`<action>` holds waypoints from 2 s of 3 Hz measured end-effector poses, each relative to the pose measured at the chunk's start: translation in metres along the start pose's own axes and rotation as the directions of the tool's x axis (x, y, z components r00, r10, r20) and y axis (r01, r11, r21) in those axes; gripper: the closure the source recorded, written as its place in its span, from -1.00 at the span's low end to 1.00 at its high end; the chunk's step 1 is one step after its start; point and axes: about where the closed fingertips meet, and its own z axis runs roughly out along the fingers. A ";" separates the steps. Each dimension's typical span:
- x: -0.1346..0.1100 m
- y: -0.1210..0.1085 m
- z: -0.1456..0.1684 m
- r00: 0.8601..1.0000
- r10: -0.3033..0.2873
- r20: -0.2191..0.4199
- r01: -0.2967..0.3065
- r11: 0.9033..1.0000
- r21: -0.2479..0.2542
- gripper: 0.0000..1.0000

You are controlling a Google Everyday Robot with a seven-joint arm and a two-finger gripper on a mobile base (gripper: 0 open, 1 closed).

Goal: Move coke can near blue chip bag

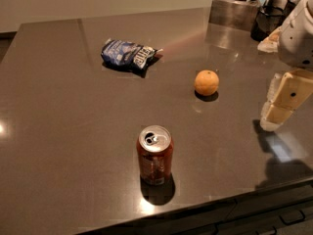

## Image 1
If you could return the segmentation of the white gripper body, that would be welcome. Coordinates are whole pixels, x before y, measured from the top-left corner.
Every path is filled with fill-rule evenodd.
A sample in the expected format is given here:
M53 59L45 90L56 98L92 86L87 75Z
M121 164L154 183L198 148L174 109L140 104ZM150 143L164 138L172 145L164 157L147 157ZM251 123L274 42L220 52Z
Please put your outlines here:
M290 67L313 69L313 0L300 0L284 20L278 55Z

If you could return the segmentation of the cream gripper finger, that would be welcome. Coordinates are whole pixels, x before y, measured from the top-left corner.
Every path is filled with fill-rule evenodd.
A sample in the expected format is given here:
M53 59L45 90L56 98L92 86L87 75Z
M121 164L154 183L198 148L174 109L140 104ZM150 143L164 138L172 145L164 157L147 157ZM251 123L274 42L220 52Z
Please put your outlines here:
M275 131L293 112L313 94L313 72L292 70L283 78L274 99L266 100L260 117L260 126L265 131Z
M280 86L280 83L282 81L283 76L280 73L275 73L274 77L271 79L270 85L269 85L269 89L267 92L267 100L269 102L271 102L274 97L275 94Z

